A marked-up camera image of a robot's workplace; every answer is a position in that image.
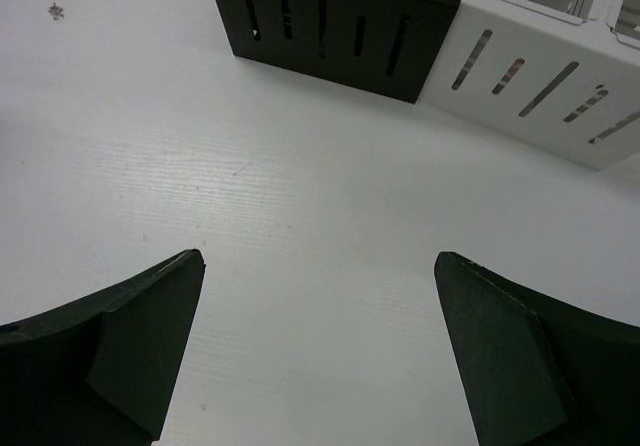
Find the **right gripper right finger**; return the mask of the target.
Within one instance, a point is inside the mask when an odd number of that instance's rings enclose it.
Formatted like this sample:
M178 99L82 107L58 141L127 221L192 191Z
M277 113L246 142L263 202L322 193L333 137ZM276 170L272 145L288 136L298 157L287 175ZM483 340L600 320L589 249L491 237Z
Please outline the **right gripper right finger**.
M638 327L455 252L434 276L479 444L638 444Z

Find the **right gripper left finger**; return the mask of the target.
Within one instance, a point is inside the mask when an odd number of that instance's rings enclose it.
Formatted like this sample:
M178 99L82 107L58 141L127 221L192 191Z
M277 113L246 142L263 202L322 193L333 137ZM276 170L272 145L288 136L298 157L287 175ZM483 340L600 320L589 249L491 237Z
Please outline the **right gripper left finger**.
M1 327L4 445L151 445L161 437L205 263L184 250Z

